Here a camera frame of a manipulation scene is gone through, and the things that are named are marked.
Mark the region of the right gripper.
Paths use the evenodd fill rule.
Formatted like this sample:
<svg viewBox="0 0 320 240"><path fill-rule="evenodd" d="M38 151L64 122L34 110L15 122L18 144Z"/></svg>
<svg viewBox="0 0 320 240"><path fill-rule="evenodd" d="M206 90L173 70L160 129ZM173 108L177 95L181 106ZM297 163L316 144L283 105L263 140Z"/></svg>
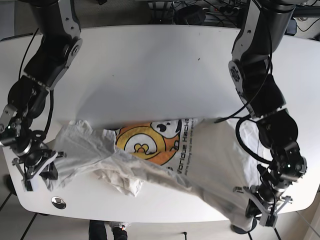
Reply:
<svg viewBox="0 0 320 240"><path fill-rule="evenodd" d="M23 179L57 180L58 171L54 160L65 158L67 155L64 151L55 151L50 149L36 150L33 153L21 158L14 158L12 165L15 166Z"/></svg>

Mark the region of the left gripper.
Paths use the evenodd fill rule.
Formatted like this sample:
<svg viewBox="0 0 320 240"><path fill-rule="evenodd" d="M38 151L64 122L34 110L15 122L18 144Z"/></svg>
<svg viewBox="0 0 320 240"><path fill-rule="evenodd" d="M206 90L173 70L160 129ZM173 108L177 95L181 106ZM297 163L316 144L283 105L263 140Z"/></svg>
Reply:
<svg viewBox="0 0 320 240"><path fill-rule="evenodd" d="M257 191L257 186L251 188L243 186L235 186L232 190L235 193L244 194L249 198L248 205L245 210L246 218L254 218L257 215L261 214L260 220L276 220L278 217L278 212L287 204L292 203L293 199L290 196L279 197L279 201L283 204L276 210L276 200L273 200L273 203L269 203L264 200Z"/></svg>

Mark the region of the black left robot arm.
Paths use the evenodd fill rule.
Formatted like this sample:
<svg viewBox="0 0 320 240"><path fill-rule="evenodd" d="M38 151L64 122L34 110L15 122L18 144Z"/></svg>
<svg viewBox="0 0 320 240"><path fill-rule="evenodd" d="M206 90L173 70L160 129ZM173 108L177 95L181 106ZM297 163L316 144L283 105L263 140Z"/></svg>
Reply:
<svg viewBox="0 0 320 240"><path fill-rule="evenodd" d="M298 126L285 108L285 98L272 74L273 52L296 5L295 0L249 0L228 64L236 92L248 110L236 127L254 119L259 140L272 156L269 161L251 154L258 161L261 184L243 188L249 197L246 216L260 216L260 223L265 226L276 220L277 203L286 189L307 171L297 142Z"/></svg>

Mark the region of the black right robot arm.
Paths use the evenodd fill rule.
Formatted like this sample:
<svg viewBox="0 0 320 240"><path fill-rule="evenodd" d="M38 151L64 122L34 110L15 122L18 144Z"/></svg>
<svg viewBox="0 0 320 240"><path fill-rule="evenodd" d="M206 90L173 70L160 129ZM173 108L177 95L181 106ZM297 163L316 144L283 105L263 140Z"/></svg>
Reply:
<svg viewBox="0 0 320 240"><path fill-rule="evenodd" d="M19 79L11 87L7 105L0 117L0 144L15 154L12 164L22 175L22 184L33 191L37 177L56 180L56 158L64 152L45 144L49 124L44 130L31 130L46 100L54 101L54 88L78 54L81 26L72 0L31 0L29 5L42 33L40 46L27 65L19 70Z"/></svg>

